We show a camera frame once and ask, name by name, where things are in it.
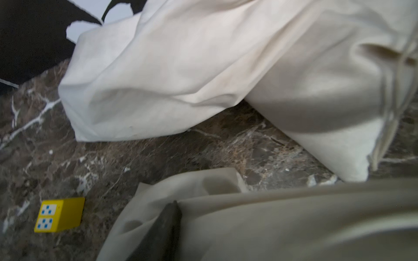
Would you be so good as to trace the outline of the cream cloth bag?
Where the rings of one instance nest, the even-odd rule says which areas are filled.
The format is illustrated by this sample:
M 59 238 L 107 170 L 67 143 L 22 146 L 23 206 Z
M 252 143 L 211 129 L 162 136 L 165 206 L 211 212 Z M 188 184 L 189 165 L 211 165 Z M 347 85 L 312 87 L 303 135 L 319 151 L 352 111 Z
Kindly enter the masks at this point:
M 182 212 L 174 261 L 415 261 L 418 181 L 249 191 L 233 168 L 141 183 L 100 261 L 128 261 L 164 207 Z
M 418 3 L 287 1 L 283 13 L 284 52 L 246 101 L 340 179 L 364 182 Z
M 147 1 L 83 33 L 58 91 L 78 141 L 168 136 L 235 106 L 326 1 Z

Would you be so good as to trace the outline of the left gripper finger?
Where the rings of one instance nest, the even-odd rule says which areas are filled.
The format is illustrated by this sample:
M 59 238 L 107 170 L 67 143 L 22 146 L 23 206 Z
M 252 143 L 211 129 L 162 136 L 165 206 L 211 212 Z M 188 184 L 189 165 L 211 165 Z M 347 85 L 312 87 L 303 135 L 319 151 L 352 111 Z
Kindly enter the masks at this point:
M 173 261 L 180 239 L 182 212 L 177 201 L 167 204 L 129 261 Z

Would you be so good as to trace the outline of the beige bag drawstring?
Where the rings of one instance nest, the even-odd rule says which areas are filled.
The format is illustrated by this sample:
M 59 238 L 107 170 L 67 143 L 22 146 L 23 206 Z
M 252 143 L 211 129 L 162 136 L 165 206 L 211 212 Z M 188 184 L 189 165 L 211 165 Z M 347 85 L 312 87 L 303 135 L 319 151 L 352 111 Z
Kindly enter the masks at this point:
M 376 139 L 371 154 L 368 155 L 369 170 L 372 172 L 378 170 L 380 162 L 393 142 L 401 117 L 418 90 L 417 62 L 413 65 L 411 80 L 404 87 L 402 86 L 402 76 L 407 71 L 407 60 L 417 57 L 418 26 L 415 26 L 397 60 L 392 83 L 383 91 L 383 127 Z

